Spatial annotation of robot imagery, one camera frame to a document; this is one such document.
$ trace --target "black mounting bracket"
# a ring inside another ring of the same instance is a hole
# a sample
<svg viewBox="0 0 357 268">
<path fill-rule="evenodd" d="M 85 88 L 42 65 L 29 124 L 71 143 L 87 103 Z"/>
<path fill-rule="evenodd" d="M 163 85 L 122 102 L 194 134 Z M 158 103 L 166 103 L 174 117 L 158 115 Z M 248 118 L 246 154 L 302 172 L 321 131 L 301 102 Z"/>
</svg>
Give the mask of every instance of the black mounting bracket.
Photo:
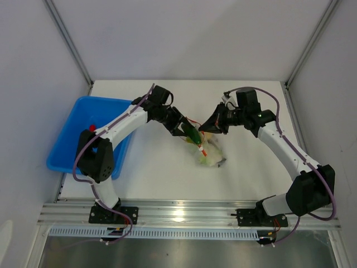
<svg viewBox="0 0 357 268">
<path fill-rule="evenodd" d="M 257 240 L 257 243 L 260 245 L 270 245 L 271 243 L 275 243 L 277 240 L 277 235 L 272 234 L 271 231 L 265 231 L 265 230 L 257 230 L 257 234 L 259 237 L 259 240 Z"/>
<path fill-rule="evenodd" d="M 281 227 L 288 227 L 288 220 L 284 214 L 278 214 L 276 216 L 262 219 L 258 217 L 256 209 L 254 208 L 241 208 L 236 210 L 236 216 L 238 220 L 238 226 L 241 227 L 274 227 L 274 220 L 276 219 Z"/>
<path fill-rule="evenodd" d="M 138 207 L 115 206 L 113 209 L 128 216 L 134 225 L 137 224 L 139 217 Z M 123 217 L 116 213 L 110 212 L 105 208 L 102 208 L 98 203 L 95 203 L 94 206 L 92 206 L 88 221 L 89 223 L 95 224 L 125 224 Z"/>
</svg>

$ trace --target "cable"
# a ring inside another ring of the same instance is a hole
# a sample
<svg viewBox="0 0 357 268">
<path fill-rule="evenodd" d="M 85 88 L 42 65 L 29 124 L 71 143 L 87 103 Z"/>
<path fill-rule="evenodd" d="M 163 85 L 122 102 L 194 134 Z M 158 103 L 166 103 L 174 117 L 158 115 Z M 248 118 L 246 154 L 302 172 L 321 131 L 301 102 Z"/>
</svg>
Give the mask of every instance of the cable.
<svg viewBox="0 0 357 268">
<path fill-rule="evenodd" d="M 240 90 L 242 88 L 236 88 L 236 89 L 232 89 L 230 91 L 228 91 L 227 93 L 231 93 L 233 91 L 237 91 L 237 90 Z M 260 88 L 254 88 L 253 89 L 257 90 L 257 91 L 260 91 L 260 92 L 263 92 L 265 93 L 266 95 L 270 96 L 272 99 L 274 99 L 274 101 L 276 102 L 277 104 L 277 112 L 276 112 L 276 126 L 277 126 L 277 129 L 278 129 L 278 132 L 280 134 L 280 136 L 285 140 L 285 142 L 289 145 L 289 147 L 301 158 L 301 160 L 306 163 L 306 165 L 312 170 L 314 171 L 314 173 L 317 175 L 317 177 L 320 179 L 320 181 L 322 182 L 322 184 L 324 185 L 324 187 L 326 188 L 326 191 L 327 193 L 329 194 L 329 197 L 330 197 L 330 200 L 331 200 L 331 203 L 332 203 L 332 213 L 329 217 L 327 218 L 322 218 L 320 216 L 317 216 L 313 213 L 308 213 L 310 216 L 313 216 L 314 218 L 316 219 L 319 219 L 321 221 L 330 221 L 332 219 L 335 218 L 336 216 L 336 200 L 335 200 L 335 197 L 329 187 L 329 185 L 327 184 L 327 182 L 325 181 L 324 177 L 322 177 L 322 175 L 320 174 L 320 172 L 314 168 L 313 165 L 311 165 L 309 162 L 307 162 L 307 159 L 295 148 L 295 146 L 291 143 L 291 141 L 283 134 L 283 131 L 281 130 L 280 128 L 280 124 L 279 124 L 279 112 L 280 112 L 280 103 L 278 101 L 278 99 L 271 93 L 263 90 L 263 89 L 260 89 Z"/>
<path fill-rule="evenodd" d="M 94 188 L 94 184 L 91 180 L 82 180 L 82 179 L 78 179 L 77 178 L 77 175 L 76 175 L 76 168 L 77 168 L 77 164 L 78 164 L 78 161 L 79 159 L 82 157 L 83 153 L 85 152 L 85 150 L 97 139 L 99 138 L 101 135 L 103 135 L 105 132 L 107 132 L 108 130 L 112 129 L 117 123 L 119 123 L 121 120 L 125 119 L 126 117 L 129 116 L 130 113 L 133 113 L 135 112 L 135 110 L 137 108 L 140 107 L 140 105 L 148 98 L 148 96 L 150 95 L 151 91 L 153 90 L 155 84 L 152 84 L 150 90 L 148 91 L 148 93 L 141 99 L 141 101 L 133 108 L 129 111 L 129 113 L 126 113 L 124 115 L 122 115 L 121 117 L 119 117 L 117 120 L 115 120 L 112 124 L 110 124 L 108 126 L 108 129 L 107 130 L 103 130 L 101 131 L 100 133 L 98 133 L 96 136 L 94 136 L 83 148 L 82 150 L 80 150 L 78 156 L 76 157 L 75 161 L 74 161 L 74 165 L 73 165 L 73 168 L 72 168 L 72 175 L 73 175 L 73 178 L 80 182 L 80 183 L 89 183 L 90 184 L 90 187 L 91 187 L 91 190 L 95 196 L 95 199 L 96 199 L 96 202 L 101 206 L 103 207 L 104 209 L 112 212 L 112 213 L 115 213 L 115 214 L 118 214 L 120 216 L 122 216 L 123 218 L 126 218 L 130 224 L 130 229 L 128 232 L 126 232 L 124 235 L 120 236 L 119 238 L 117 238 L 116 240 L 114 241 L 105 241 L 105 244 L 108 245 L 108 244 L 114 244 L 114 243 L 117 243 L 118 241 L 122 240 L 124 237 L 126 237 L 127 235 L 129 235 L 133 229 L 133 222 L 132 222 L 132 219 L 130 219 L 127 215 L 125 215 L 124 213 L 122 212 L 119 212 L 119 211 L 116 211 L 114 209 L 111 209 L 109 207 L 107 207 L 99 198 L 99 195 L 97 193 L 97 191 L 95 190 Z"/>
<path fill-rule="evenodd" d="M 280 229 L 281 229 L 281 226 L 280 226 L 280 223 L 279 223 L 279 221 L 277 220 L 277 219 L 274 219 L 274 221 L 275 221 L 275 223 L 277 224 L 277 226 L 278 226 L 278 230 L 276 231 L 276 233 L 277 232 L 279 232 L 280 231 Z"/>
<path fill-rule="evenodd" d="M 171 103 L 168 106 L 171 106 L 171 104 L 173 103 L 173 94 L 172 94 L 172 92 L 170 92 L 170 96 L 171 96 Z"/>
<path fill-rule="evenodd" d="M 77 246 L 77 245 L 80 245 L 83 243 L 87 243 L 87 242 L 98 242 L 98 239 L 92 238 L 92 239 L 87 239 L 87 240 L 81 240 L 79 242 L 75 242 L 75 243 L 69 244 L 67 246 L 60 247 L 57 250 L 54 250 L 53 248 L 50 248 L 50 250 L 51 251 L 62 251 L 62 250 L 66 250 L 67 248 L 71 248 L 71 247 L 74 247 L 74 246 Z"/>
<path fill-rule="evenodd" d="M 291 230 L 291 232 L 287 236 L 281 238 L 278 241 L 275 241 L 274 244 L 280 243 L 280 242 L 284 241 L 286 238 L 288 238 L 289 236 L 291 236 L 296 231 L 297 227 L 299 226 L 299 223 L 300 223 L 300 217 L 297 218 L 297 222 L 296 222 L 293 230 Z"/>
<path fill-rule="evenodd" d="M 189 119 L 187 116 L 186 116 L 186 119 L 189 120 L 189 121 L 191 121 L 192 123 L 195 123 L 195 124 L 197 124 L 197 125 L 199 125 L 199 126 L 202 126 L 200 123 L 198 123 L 198 122 L 195 121 L 195 120 Z M 202 152 L 202 154 L 206 157 L 206 156 L 207 156 L 207 153 L 206 153 L 205 149 L 203 149 L 203 147 L 202 147 L 202 144 L 203 144 L 203 142 L 205 141 L 205 132 L 204 132 L 204 131 L 201 131 L 201 133 L 202 133 L 202 135 L 203 135 L 203 138 L 202 138 L 201 144 L 199 144 L 199 145 L 197 145 L 197 146 L 198 146 L 199 150 Z"/>
<path fill-rule="evenodd" d="M 124 227 L 124 229 L 126 229 L 126 228 L 128 227 L 128 225 L 129 225 L 129 221 L 128 221 L 127 218 L 124 218 L 124 222 L 125 222 L 125 227 Z"/>
</svg>

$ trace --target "plastic bag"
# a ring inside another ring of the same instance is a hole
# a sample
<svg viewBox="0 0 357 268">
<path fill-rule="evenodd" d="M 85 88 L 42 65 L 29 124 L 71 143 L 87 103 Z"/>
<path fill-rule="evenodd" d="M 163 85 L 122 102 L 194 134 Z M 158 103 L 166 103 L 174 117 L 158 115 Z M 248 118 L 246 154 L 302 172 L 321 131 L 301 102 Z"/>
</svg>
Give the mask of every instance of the plastic bag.
<svg viewBox="0 0 357 268">
<path fill-rule="evenodd" d="M 198 129 L 199 124 L 196 121 L 190 121 Z M 187 143 L 188 151 L 193 155 L 198 164 L 219 168 L 225 163 L 226 157 L 218 143 L 217 137 L 208 132 L 200 132 L 200 136 L 203 140 L 203 143 L 200 146 L 194 144 L 188 137 L 184 139 Z"/>
</svg>

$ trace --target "metal frame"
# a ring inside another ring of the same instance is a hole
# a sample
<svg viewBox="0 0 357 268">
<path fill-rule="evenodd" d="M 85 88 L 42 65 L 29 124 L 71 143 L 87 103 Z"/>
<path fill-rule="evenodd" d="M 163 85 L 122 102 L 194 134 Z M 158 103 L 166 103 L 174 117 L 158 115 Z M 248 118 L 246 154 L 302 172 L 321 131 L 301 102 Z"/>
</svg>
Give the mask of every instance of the metal frame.
<svg viewBox="0 0 357 268">
<path fill-rule="evenodd" d="M 67 200 L 44 204 L 38 225 L 56 226 L 106 226 L 88 223 L 94 199 Z M 203 229 L 267 229 L 266 227 L 239 227 L 235 213 L 238 208 L 255 208 L 255 201 L 187 201 L 187 200 L 122 200 L 123 206 L 139 208 L 137 227 L 142 228 L 203 228 Z M 316 213 L 322 217 L 331 214 L 331 208 L 321 208 Z M 297 216 L 287 215 L 292 229 Z M 300 230 L 341 230 L 337 218 L 318 221 L 310 216 L 301 217 Z"/>
<path fill-rule="evenodd" d="M 53 19 L 53 22 L 56 25 L 60 35 L 62 36 L 64 42 L 66 43 L 66 46 L 67 46 L 70 54 L 72 55 L 74 61 L 76 62 L 76 65 L 80 69 L 82 76 L 84 77 L 84 79 L 86 80 L 88 85 L 90 86 L 89 90 L 91 90 L 91 86 L 93 85 L 93 80 L 91 79 L 91 77 L 88 73 L 88 70 L 83 63 L 82 58 L 80 57 L 79 52 L 78 52 L 70 34 L 69 34 L 69 32 L 63 22 L 63 19 L 61 18 L 61 15 L 59 14 L 53 0 L 43 0 L 43 2 L 45 4 L 51 18 Z M 320 18 L 318 24 L 316 25 L 311 37 L 309 38 L 304 50 L 302 51 L 302 53 L 299 57 L 299 60 L 295 64 L 293 70 L 291 71 L 290 76 L 288 77 L 288 79 L 285 83 L 287 89 L 290 88 L 290 85 L 293 82 L 294 78 L 296 77 L 296 75 L 301 70 L 304 63 L 310 56 L 311 51 L 316 46 L 319 38 L 321 37 L 323 31 L 325 30 L 325 28 L 327 27 L 331 18 L 333 17 L 340 2 L 341 2 L 341 0 L 330 0 L 328 7 L 325 9 L 322 17 Z"/>
<path fill-rule="evenodd" d="M 286 81 L 287 89 L 290 88 L 291 83 L 293 82 L 296 75 L 299 73 L 301 68 L 303 67 L 304 63 L 310 56 L 313 48 L 316 46 L 318 40 L 320 39 L 321 35 L 323 34 L 324 30 L 326 29 L 327 25 L 329 24 L 331 18 L 333 17 L 334 13 L 336 12 L 340 2 L 342 0 L 331 0 L 328 7 L 324 11 L 324 14 L 320 18 L 318 24 L 316 25 L 309 41 L 307 42 L 302 54 L 299 57 L 295 67 L 291 71 L 291 74 Z"/>
<path fill-rule="evenodd" d="M 303 134 L 301 132 L 300 123 L 297 118 L 296 110 L 292 102 L 290 91 L 287 89 L 286 85 L 283 82 L 281 82 L 281 87 L 288 107 L 288 112 L 292 122 L 292 127 L 296 135 L 297 144 L 300 146 L 301 149 L 303 149 L 308 154 L 308 149 L 305 143 L 305 139 L 303 138 Z"/>
<path fill-rule="evenodd" d="M 69 53 L 72 55 L 72 58 L 76 62 L 76 65 L 78 66 L 80 72 L 82 73 L 83 78 L 87 82 L 88 86 L 91 87 L 93 84 L 92 79 L 90 78 L 90 75 L 88 73 L 88 70 L 86 66 L 84 65 L 82 58 L 80 57 L 78 50 L 76 46 L 73 43 L 73 40 L 52 0 L 43 0 L 51 18 L 53 19 L 54 24 L 56 25 L 60 35 L 62 36 Z"/>
<path fill-rule="evenodd" d="M 45 249 L 45 244 L 46 244 L 50 229 L 51 229 L 51 226 L 46 226 L 46 225 L 37 226 L 37 229 L 36 229 L 37 235 L 36 235 L 36 238 L 32 244 L 31 253 L 28 256 L 28 259 L 27 259 L 24 267 L 38 268 L 40 261 L 41 261 L 42 253 Z"/>
<path fill-rule="evenodd" d="M 342 238 L 342 231 L 329 231 L 332 249 L 338 267 L 351 268 L 352 264 L 348 259 L 348 254 Z"/>
<path fill-rule="evenodd" d="M 53 202 L 54 202 L 54 203 L 57 203 L 58 198 L 59 198 L 59 196 L 61 195 L 61 192 L 62 192 L 62 188 L 63 188 L 64 182 L 65 182 L 65 179 L 66 179 L 66 173 L 62 173 L 62 174 L 61 174 L 61 179 L 59 180 L 59 183 L 57 184 L 57 191 L 56 191 L 55 196 L 54 196 L 54 199 L 53 199 Z"/>
</svg>

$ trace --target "red object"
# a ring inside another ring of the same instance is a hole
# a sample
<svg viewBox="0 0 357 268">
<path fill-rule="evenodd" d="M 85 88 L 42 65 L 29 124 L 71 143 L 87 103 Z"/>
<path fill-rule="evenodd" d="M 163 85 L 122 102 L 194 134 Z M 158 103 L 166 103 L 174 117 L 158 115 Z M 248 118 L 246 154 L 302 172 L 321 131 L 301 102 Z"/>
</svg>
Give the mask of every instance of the red object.
<svg viewBox="0 0 357 268">
<path fill-rule="evenodd" d="M 95 130 L 96 130 L 95 125 L 90 125 L 90 126 L 89 126 L 89 131 L 94 132 Z"/>
</svg>

